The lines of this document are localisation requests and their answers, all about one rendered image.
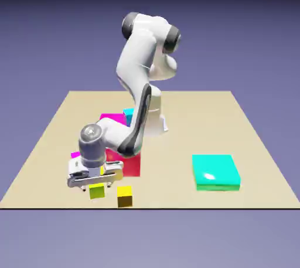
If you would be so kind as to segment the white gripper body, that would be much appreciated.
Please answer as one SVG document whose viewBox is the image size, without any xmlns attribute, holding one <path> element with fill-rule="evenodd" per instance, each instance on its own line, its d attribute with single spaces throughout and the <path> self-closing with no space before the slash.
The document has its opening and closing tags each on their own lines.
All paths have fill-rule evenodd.
<svg viewBox="0 0 300 268">
<path fill-rule="evenodd" d="M 68 163 L 67 186 L 69 188 L 83 187 L 93 184 L 113 183 L 123 178 L 122 161 L 105 162 L 104 172 L 100 173 L 100 167 L 87 168 L 83 165 L 81 157 L 72 158 Z"/>
</svg>

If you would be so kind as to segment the small lime cube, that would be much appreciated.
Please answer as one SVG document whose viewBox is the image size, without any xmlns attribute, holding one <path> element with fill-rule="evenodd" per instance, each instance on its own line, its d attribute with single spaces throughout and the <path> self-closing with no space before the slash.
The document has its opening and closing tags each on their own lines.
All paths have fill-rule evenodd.
<svg viewBox="0 0 300 268">
<path fill-rule="evenodd" d="M 98 199 L 105 197 L 105 186 L 103 183 L 89 185 L 90 199 Z"/>
</svg>

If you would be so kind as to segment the small yellow cube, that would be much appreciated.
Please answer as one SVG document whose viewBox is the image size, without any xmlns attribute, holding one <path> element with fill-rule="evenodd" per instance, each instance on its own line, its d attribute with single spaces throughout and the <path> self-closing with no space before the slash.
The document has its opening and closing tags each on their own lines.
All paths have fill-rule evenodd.
<svg viewBox="0 0 300 268">
<path fill-rule="evenodd" d="M 132 206 L 132 187 L 118 186 L 117 187 L 117 203 L 119 208 L 126 208 Z"/>
</svg>

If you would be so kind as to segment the small cyan cube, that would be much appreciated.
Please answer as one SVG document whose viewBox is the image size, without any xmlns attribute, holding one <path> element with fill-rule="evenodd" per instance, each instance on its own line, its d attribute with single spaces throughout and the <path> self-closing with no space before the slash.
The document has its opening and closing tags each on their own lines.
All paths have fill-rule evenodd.
<svg viewBox="0 0 300 268">
<path fill-rule="evenodd" d="M 125 108 L 125 109 L 123 109 L 123 114 L 124 114 L 125 119 L 126 119 L 126 125 L 127 125 L 127 127 L 129 127 L 131 125 L 133 113 L 134 113 L 134 109 L 133 108 Z"/>
</svg>

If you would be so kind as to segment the large pink box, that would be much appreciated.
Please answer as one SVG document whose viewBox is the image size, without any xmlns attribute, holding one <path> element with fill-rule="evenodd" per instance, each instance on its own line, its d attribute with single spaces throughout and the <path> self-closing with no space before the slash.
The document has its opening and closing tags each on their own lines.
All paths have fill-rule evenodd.
<svg viewBox="0 0 300 268">
<path fill-rule="evenodd" d="M 126 119 L 122 113 L 102 113 L 100 115 L 100 120 L 103 118 L 110 118 L 118 123 L 121 123 L 125 126 Z M 137 154 L 131 158 L 124 158 L 123 156 L 119 155 L 117 152 L 107 148 L 106 149 L 106 157 L 107 161 L 122 161 L 124 163 L 123 166 L 123 176 L 125 177 L 139 177 L 141 171 L 141 154 Z"/>
</svg>

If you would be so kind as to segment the large turquoise box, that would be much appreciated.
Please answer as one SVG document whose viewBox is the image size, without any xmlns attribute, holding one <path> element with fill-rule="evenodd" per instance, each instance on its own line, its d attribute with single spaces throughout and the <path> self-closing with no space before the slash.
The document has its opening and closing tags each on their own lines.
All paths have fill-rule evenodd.
<svg viewBox="0 0 300 268">
<path fill-rule="evenodd" d="M 193 174 L 198 191 L 238 191 L 240 174 L 231 155 L 193 154 Z"/>
</svg>

